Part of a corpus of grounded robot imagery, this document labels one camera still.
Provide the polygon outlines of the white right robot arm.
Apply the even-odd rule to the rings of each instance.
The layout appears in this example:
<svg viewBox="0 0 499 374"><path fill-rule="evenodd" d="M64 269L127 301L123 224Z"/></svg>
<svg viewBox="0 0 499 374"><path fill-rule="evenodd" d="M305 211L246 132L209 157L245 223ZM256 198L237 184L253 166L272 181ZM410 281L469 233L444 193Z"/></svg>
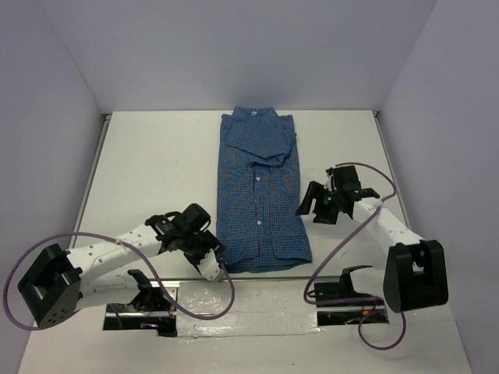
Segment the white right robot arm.
<svg viewBox="0 0 499 374"><path fill-rule="evenodd" d="M328 168L327 182L311 181L296 213L313 213L318 224L336 224L339 214L348 215L359 226L327 258L332 259L358 233L367 230L384 251L384 268L345 268L330 294L318 290L309 280L303 294L305 301L326 306L382 301L395 313L447 304L448 277L442 244L413 232L385 207L386 197L362 187L358 166L353 162Z"/></svg>

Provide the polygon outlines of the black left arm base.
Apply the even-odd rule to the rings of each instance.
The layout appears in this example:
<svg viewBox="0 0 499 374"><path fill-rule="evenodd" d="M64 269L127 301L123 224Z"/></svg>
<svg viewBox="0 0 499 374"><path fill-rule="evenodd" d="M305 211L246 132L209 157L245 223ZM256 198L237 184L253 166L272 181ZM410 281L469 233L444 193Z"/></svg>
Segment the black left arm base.
<svg viewBox="0 0 499 374"><path fill-rule="evenodd" d="M104 331L154 331L159 337L177 337L176 307L159 287L141 291L128 303L107 304Z"/></svg>

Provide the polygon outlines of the blue checkered long sleeve shirt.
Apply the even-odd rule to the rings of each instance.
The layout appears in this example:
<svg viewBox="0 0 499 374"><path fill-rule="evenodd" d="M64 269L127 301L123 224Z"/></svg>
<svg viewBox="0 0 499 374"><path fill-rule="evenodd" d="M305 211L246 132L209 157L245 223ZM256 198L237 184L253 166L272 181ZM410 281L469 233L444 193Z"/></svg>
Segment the blue checkered long sleeve shirt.
<svg viewBox="0 0 499 374"><path fill-rule="evenodd" d="M291 115L234 108L222 115L216 235L229 273L267 273L311 263L302 219L300 166Z"/></svg>

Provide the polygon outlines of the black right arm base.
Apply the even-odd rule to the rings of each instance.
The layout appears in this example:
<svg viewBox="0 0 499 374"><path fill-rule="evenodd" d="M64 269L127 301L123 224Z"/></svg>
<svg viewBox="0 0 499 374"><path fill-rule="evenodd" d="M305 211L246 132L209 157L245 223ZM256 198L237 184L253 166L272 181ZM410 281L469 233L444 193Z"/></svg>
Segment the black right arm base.
<svg viewBox="0 0 499 374"><path fill-rule="evenodd" d="M351 266L338 277L320 280L307 292L307 298L317 308L318 326L357 325L372 312L366 323L388 323L384 302L369 294L356 292L352 285L351 273L369 266Z"/></svg>

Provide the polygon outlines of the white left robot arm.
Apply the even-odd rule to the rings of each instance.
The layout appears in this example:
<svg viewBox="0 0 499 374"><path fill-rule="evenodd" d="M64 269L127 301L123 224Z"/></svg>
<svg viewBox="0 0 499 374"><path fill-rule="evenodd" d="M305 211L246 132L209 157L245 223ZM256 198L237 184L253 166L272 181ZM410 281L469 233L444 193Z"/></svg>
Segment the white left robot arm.
<svg viewBox="0 0 499 374"><path fill-rule="evenodd" d="M75 312L108 303L146 309L155 288L140 270L116 270L143 258L179 250L206 280L221 275L224 245L208 227L210 214L197 203L182 212L154 215L137 228L97 243L64 250L53 244L41 250L18 283L37 326L51 328Z"/></svg>

